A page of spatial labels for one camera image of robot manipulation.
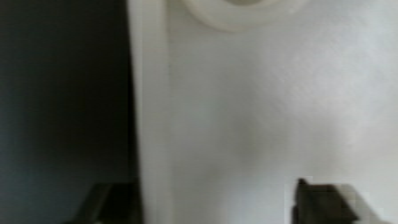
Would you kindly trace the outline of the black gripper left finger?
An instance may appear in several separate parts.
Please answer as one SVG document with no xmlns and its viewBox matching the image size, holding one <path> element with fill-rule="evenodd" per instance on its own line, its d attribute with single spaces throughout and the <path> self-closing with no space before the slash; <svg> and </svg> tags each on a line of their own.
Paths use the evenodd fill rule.
<svg viewBox="0 0 398 224">
<path fill-rule="evenodd" d="M 136 182 L 100 183 L 93 186 L 66 224 L 143 224 L 141 187 Z"/>
</svg>

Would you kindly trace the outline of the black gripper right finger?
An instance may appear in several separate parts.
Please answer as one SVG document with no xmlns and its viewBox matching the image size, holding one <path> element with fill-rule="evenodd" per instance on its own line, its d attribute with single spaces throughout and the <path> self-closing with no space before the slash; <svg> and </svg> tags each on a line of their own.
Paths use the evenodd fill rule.
<svg viewBox="0 0 398 224">
<path fill-rule="evenodd" d="M 338 188 L 331 184 L 297 181 L 292 224 L 354 224 L 360 216 Z"/>
</svg>

